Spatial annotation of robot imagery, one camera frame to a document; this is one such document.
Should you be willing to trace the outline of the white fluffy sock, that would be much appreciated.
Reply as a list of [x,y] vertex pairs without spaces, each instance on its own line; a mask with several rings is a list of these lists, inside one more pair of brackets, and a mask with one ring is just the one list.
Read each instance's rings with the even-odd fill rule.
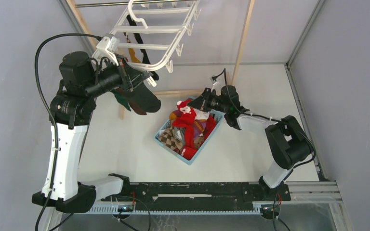
[[207,120],[210,116],[210,113],[209,112],[203,112],[201,110],[198,110],[198,109],[194,109],[195,111],[195,120]]

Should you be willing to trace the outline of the red santa sock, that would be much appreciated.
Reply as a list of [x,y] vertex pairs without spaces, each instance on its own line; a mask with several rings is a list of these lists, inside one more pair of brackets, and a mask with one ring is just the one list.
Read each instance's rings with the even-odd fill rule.
[[177,109],[170,113],[169,120],[173,127],[185,129],[185,147],[197,149],[196,139],[193,139],[194,129],[192,127],[196,114],[194,108],[187,106],[191,100],[191,98],[188,98],[184,101],[178,101],[176,103]]

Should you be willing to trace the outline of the white plastic clip hanger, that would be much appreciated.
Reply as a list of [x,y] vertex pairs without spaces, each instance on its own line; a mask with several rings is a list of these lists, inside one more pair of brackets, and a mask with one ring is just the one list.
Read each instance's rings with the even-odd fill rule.
[[[117,55],[125,58],[126,63],[133,68],[149,73],[146,80],[149,85],[156,86],[156,81],[151,77],[152,72],[166,68],[169,73],[173,71],[174,53],[182,55],[183,43],[181,39],[184,34],[192,34],[194,22],[198,19],[198,0],[186,0],[182,6],[177,1],[172,1],[172,6],[166,11],[160,11],[159,6],[150,7],[150,3],[137,9],[132,5],[135,21],[130,17],[128,7],[108,34],[117,37],[120,42]],[[124,33],[127,33],[131,44],[127,43]],[[128,48],[135,50],[136,57],[142,63],[131,62]]]

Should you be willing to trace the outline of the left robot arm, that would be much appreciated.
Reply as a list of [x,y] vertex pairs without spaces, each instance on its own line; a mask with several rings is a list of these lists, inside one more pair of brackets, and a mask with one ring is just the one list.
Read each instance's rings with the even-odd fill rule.
[[32,203],[75,214],[88,212],[96,201],[111,195],[127,200],[132,193],[128,177],[109,174],[79,182],[79,160],[96,98],[118,88],[138,94],[150,75],[122,56],[97,61],[83,51],[67,54],[59,70],[58,92],[47,105],[52,133],[47,177],[42,189],[32,195]]

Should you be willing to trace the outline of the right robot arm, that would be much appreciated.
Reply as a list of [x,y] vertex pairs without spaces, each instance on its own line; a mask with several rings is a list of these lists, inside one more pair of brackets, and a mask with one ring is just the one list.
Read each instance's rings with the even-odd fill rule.
[[222,112],[227,124],[237,130],[265,133],[273,157],[271,166],[259,179],[259,194],[265,200],[277,196],[278,186],[284,183],[296,167],[307,164],[306,158],[309,155],[312,158],[316,156],[313,143],[294,116],[275,119],[254,114],[240,104],[234,86],[223,86],[220,95],[206,88],[187,105],[202,112]]

